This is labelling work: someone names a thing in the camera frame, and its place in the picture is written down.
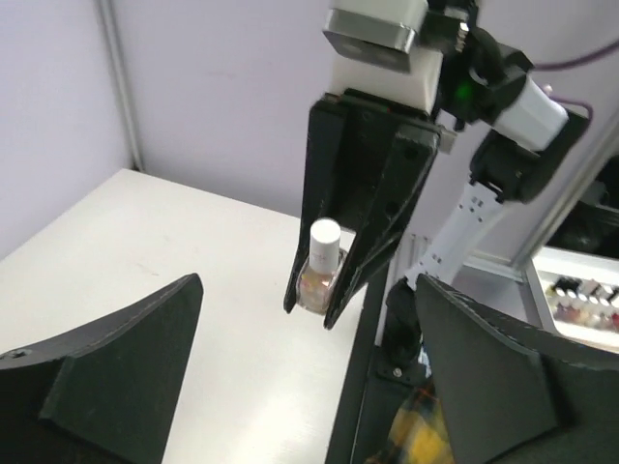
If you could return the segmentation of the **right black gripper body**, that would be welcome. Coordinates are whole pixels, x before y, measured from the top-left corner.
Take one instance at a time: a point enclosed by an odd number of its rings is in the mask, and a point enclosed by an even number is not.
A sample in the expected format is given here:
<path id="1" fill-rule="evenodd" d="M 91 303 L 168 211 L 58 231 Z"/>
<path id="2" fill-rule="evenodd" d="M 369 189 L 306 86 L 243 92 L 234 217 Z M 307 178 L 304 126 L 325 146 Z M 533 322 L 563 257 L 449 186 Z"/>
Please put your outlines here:
<path id="1" fill-rule="evenodd" d="M 324 215 L 356 232 L 396 132 L 401 128 L 439 128 L 418 110 L 357 90 L 346 90 L 339 96 L 326 93 L 323 99 L 339 99 L 346 110 L 334 169 L 333 195 L 325 205 Z M 404 230 L 417 206 L 428 173 L 429 169 L 404 210 L 403 219 L 407 221 Z"/>

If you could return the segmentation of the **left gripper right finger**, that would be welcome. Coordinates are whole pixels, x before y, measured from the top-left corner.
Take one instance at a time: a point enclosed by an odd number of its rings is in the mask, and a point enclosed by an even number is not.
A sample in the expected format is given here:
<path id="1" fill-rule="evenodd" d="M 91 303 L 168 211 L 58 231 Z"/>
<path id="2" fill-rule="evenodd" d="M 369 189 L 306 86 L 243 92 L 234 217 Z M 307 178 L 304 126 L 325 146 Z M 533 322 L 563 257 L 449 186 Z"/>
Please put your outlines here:
<path id="1" fill-rule="evenodd" d="M 426 275 L 416 308 L 456 462 L 617 462 L 616 354 Z"/>

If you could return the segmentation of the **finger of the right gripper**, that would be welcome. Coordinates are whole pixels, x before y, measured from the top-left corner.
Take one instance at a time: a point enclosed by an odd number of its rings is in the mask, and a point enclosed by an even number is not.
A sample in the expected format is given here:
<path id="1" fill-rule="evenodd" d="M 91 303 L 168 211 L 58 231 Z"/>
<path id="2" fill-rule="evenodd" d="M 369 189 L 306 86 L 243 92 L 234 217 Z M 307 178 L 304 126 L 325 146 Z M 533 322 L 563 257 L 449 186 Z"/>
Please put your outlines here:
<path id="1" fill-rule="evenodd" d="M 298 301 L 297 281 L 309 256 L 310 227 L 320 218 L 333 195 L 335 163 L 346 110 L 339 99 L 320 99 L 309 111 L 299 238 L 283 309 L 290 313 Z"/>
<path id="2" fill-rule="evenodd" d="M 334 327 L 352 296 L 375 271 L 378 256 L 398 244 L 407 224 L 404 210 L 431 167 L 439 143 L 437 128 L 401 128 L 396 132 L 371 201 L 334 281 L 325 329 Z"/>

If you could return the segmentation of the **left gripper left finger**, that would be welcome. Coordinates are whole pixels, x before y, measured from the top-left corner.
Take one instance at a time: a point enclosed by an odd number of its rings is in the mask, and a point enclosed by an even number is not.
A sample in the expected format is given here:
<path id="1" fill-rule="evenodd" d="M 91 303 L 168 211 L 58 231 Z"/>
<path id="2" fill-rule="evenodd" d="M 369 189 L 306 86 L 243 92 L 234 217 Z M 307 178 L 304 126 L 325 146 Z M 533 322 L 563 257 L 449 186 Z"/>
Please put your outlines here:
<path id="1" fill-rule="evenodd" d="M 160 463 L 199 320 L 184 275 L 125 308 L 1 356 L 4 463 Z"/>

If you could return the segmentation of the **glitter nail polish bottle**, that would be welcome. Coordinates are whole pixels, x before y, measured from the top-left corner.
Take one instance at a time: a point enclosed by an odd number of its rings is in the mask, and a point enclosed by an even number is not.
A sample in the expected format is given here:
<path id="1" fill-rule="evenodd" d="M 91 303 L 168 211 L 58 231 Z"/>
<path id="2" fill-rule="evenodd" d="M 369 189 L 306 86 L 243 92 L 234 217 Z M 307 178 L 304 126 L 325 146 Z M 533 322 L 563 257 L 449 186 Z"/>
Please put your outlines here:
<path id="1" fill-rule="evenodd" d="M 297 282 L 297 302 L 296 304 L 308 312 L 325 316 L 333 294 L 335 283 L 337 282 L 343 262 L 347 257 L 347 251 L 343 248 L 339 250 L 338 266 L 331 274 L 320 274 L 310 266 L 307 259 L 300 272 Z"/>

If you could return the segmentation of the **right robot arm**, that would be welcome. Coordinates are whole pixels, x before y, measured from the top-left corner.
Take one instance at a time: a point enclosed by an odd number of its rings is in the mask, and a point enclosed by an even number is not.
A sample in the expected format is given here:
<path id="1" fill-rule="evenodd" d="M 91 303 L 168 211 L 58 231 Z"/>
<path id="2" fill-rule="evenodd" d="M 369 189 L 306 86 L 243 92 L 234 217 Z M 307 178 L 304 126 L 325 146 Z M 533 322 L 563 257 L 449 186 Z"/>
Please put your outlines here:
<path id="1" fill-rule="evenodd" d="M 334 1 L 323 34 L 337 54 L 309 110 L 298 245 L 283 308 L 332 328 L 398 251 L 429 171 L 467 127 L 488 132 L 459 199 L 392 287 L 383 343 L 398 367 L 423 336 L 417 282 L 454 280 L 515 204 L 547 186 L 589 119 L 532 78 L 534 64 L 479 23 L 481 1 Z"/>

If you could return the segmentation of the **white tray of polish bottles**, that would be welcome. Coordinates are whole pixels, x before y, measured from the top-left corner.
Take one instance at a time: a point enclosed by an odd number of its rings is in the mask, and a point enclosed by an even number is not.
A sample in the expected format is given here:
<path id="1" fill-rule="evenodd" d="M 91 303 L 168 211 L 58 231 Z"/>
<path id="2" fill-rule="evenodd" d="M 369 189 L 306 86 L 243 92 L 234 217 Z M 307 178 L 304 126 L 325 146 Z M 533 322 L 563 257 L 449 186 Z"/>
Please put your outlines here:
<path id="1" fill-rule="evenodd" d="M 618 262 L 544 247 L 526 277 L 543 328 L 575 341 L 618 351 Z"/>

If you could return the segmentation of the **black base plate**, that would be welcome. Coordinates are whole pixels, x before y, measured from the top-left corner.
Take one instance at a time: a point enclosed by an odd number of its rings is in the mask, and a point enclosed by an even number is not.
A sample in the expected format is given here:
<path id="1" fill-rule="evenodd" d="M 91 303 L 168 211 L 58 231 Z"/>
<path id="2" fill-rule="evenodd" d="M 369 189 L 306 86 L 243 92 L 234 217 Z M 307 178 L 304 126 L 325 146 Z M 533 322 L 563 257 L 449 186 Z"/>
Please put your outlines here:
<path id="1" fill-rule="evenodd" d="M 398 407 L 424 379 L 422 368 L 396 369 L 386 361 L 379 343 L 385 295 L 427 245 L 428 238 L 407 234 L 394 260 L 369 281 L 325 457 L 327 463 L 363 463 L 381 450 Z"/>

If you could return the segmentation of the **right aluminium frame post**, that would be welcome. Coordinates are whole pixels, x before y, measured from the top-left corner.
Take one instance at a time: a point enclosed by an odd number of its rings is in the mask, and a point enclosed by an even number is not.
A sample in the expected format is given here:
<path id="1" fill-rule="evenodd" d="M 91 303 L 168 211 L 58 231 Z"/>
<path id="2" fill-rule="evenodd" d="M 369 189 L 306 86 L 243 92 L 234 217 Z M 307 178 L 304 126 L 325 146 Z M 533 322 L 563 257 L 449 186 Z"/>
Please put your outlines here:
<path id="1" fill-rule="evenodd" d="M 618 153 L 618 80 L 568 72 L 544 78 L 554 97 L 590 103 L 593 122 L 562 163 L 549 187 L 512 209 L 472 253 L 483 264 L 515 271 L 544 247 L 605 163 Z"/>

